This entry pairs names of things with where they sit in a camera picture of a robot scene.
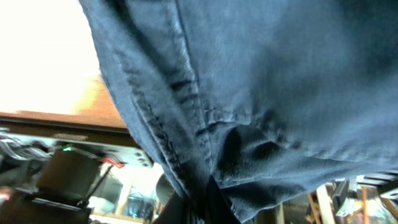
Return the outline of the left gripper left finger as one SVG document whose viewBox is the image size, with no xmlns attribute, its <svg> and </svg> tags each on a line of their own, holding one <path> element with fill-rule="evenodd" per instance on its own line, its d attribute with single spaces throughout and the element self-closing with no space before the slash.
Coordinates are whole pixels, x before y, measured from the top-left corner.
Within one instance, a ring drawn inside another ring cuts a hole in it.
<svg viewBox="0 0 398 224">
<path fill-rule="evenodd" d="M 189 209 L 184 199 L 173 193 L 161 214 L 152 224 L 187 224 Z"/>
</svg>

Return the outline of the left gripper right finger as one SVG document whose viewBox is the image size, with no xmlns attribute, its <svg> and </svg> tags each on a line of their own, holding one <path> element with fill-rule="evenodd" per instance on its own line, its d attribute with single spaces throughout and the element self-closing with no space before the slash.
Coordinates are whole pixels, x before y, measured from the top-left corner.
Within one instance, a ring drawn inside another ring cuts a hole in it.
<svg viewBox="0 0 398 224">
<path fill-rule="evenodd" d="M 205 223 L 241 224 L 212 175 L 206 189 Z"/>
</svg>

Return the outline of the navy blue shorts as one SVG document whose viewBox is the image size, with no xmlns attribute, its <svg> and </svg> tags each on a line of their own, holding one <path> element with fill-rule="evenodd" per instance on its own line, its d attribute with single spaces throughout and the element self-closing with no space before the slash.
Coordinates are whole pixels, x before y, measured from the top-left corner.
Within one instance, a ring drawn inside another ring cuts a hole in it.
<svg viewBox="0 0 398 224">
<path fill-rule="evenodd" d="M 131 136 L 205 223 L 397 167 L 396 1 L 82 1 Z"/>
</svg>

